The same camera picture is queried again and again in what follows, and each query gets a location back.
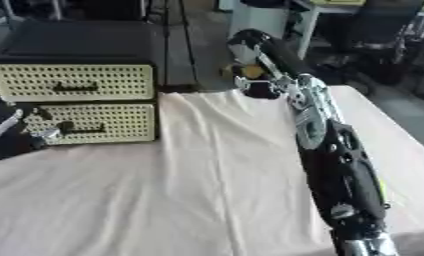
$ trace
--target office chair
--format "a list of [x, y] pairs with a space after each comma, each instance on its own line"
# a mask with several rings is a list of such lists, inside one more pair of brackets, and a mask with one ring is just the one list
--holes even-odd
[[[353, 71], [360, 58], [387, 56], [393, 63], [400, 61], [406, 29], [423, 7], [424, 0], [366, 0], [354, 15], [327, 17], [318, 26], [318, 33], [331, 44], [337, 65], [320, 68], [336, 72], [347, 84], [349, 77], [357, 73]], [[374, 93], [372, 85], [365, 85], [367, 95]]]

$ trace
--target table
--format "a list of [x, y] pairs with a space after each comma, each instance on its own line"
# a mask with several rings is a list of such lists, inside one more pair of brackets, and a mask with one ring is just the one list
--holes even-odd
[[[401, 255], [424, 256], [424, 147], [330, 88], [383, 180]], [[0, 256], [334, 256], [284, 99], [160, 97], [161, 140], [0, 161]]]
[[[301, 38], [298, 56], [304, 59], [310, 46], [310, 41], [315, 31], [317, 21], [321, 14], [355, 13], [364, 1], [328, 1], [328, 0], [293, 0], [300, 6], [310, 10], [308, 17], [304, 20], [304, 32]], [[418, 14], [424, 17], [424, 9]], [[416, 24], [417, 31], [424, 37], [424, 19]]]

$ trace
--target perforated drawer front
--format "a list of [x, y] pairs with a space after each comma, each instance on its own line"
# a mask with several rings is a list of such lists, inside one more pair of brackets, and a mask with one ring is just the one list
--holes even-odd
[[73, 134], [59, 137], [50, 145], [139, 142], [155, 140], [155, 107], [151, 104], [83, 104], [41, 106], [53, 117], [44, 121], [29, 116], [31, 132], [42, 132], [64, 121], [74, 123]]
[[151, 65], [0, 65], [0, 97], [9, 102], [148, 100]]

